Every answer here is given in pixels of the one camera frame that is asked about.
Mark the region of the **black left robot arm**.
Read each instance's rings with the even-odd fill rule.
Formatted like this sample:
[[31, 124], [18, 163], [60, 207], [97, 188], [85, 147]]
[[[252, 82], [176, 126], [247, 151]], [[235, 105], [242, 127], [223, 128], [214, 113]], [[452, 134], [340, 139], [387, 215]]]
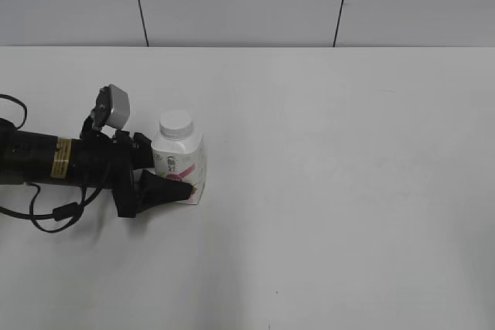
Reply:
[[21, 131], [1, 122], [1, 183], [42, 183], [109, 189], [117, 214], [137, 214], [188, 199], [193, 186], [164, 179], [150, 170], [151, 141], [143, 134], [117, 130], [108, 137], [86, 121], [80, 138]]

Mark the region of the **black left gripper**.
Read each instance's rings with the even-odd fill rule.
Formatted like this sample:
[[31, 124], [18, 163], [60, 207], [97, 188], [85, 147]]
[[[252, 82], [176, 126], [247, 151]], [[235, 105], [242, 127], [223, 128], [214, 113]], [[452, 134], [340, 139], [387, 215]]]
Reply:
[[[146, 169], [154, 168], [152, 140], [143, 133], [117, 130], [109, 137], [94, 126], [92, 115], [83, 123], [80, 139], [73, 143], [71, 164], [74, 179], [81, 188], [93, 188], [80, 203], [89, 206], [105, 189], [114, 199], [121, 218], [134, 218], [138, 210], [187, 200], [193, 186], [187, 182], [164, 179]], [[144, 169], [138, 181], [134, 171]]]

